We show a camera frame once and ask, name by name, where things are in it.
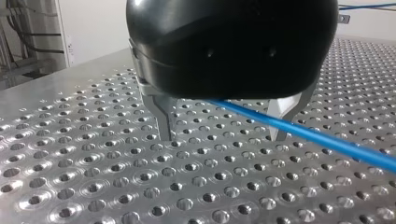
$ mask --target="perforated metal table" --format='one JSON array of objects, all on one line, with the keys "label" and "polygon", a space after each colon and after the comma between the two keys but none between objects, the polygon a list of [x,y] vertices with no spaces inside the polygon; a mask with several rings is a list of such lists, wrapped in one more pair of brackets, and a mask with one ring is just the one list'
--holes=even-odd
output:
[{"label": "perforated metal table", "polygon": [[[161,142],[130,57],[0,92],[1,223],[396,222],[395,175],[206,102]],[[294,121],[394,156],[395,86],[396,47],[338,38]]]}]

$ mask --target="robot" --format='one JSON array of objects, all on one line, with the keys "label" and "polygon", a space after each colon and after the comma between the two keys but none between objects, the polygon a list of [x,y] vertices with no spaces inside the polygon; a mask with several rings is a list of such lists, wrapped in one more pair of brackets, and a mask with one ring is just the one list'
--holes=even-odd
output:
[{"label": "robot", "polygon": [[[270,99],[292,120],[310,101],[332,43],[336,0],[129,0],[130,47],[142,101],[173,138],[177,98]],[[286,134],[270,128],[272,140]]]}]

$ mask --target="white wall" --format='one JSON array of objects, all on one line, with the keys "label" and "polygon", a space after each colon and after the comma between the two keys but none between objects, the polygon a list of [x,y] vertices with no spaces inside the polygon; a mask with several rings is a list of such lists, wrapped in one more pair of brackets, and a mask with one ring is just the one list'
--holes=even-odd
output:
[{"label": "white wall", "polygon": [[70,66],[128,48],[126,0],[55,1]]},{"label": "white wall", "polygon": [[[361,6],[386,4],[389,0],[339,0],[340,5]],[[339,24],[337,34],[353,35],[363,38],[396,40],[396,11],[378,9],[358,9],[340,11],[340,14],[350,15],[349,24]]]}]

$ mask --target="blue wire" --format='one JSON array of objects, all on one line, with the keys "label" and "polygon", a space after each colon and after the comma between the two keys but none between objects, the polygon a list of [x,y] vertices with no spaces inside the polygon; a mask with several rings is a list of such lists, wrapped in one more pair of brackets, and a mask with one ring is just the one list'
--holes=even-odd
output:
[{"label": "blue wire", "polygon": [[224,107],[234,113],[255,119],[263,124],[268,124],[287,133],[298,135],[306,140],[312,141],[327,148],[334,149],[338,152],[348,155],[349,157],[366,161],[374,166],[382,167],[386,170],[396,173],[396,158],[384,155],[368,147],[359,147],[355,143],[350,143],[342,139],[309,130],[301,125],[294,124],[282,119],[276,119],[256,111],[246,109],[240,105],[224,101],[209,100],[209,103]]},{"label": "blue wire", "polygon": [[355,7],[340,7],[339,10],[353,10],[360,8],[379,8],[379,7],[396,7],[396,3],[379,4],[379,5],[367,5],[367,6],[355,6]]}]

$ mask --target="aluminum breadboard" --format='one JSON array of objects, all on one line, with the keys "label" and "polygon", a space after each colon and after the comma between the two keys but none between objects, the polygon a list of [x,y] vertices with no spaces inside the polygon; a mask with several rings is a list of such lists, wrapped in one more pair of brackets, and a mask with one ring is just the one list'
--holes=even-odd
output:
[{"label": "aluminum breadboard", "polygon": [[[209,103],[180,100],[177,140],[161,142],[134,70],[113,61],[0,92],[2,223],[396,222],[395,175],[291,135],[271,142]],[[395,85],[396,47],[336,39],[294,121],[394,156]]]}]

